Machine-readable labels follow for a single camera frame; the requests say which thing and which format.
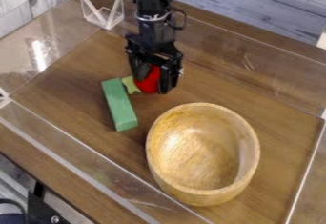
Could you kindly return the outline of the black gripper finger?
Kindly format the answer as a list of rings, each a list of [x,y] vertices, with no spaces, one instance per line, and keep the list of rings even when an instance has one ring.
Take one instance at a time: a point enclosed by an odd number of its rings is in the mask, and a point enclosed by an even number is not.
[[[143,81],[150,75],[150,61],[141,53],[131,52],[128,54],[128,63],[133,71],[134,78]]]
[[[181,62],[167,62],[161,66],[161,75],[158,82],[158,92],[166,94],[173,88],[177,87],[178,79],[181,76],[182,65]]]

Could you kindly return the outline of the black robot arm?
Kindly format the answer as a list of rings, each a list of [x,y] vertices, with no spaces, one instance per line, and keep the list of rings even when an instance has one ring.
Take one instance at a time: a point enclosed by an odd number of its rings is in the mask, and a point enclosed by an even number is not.
[[[182,74],[183,53],[177,48],[177,13],[187,15],[173,6],[174,0],[133,0],[139,32],[128,33],[126,53],[134,81],[142,92],[166,94],[177,87]]]

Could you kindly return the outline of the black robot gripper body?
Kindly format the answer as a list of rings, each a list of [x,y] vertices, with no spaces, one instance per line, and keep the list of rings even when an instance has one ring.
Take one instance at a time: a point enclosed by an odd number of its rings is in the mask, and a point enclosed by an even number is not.
[[[126,53],[131,66],[179,66],[183,58],[177,48],[177,32],[185,26],[177,24],[177,18],[171,14],[135,15],[139,32],[128,33]]]

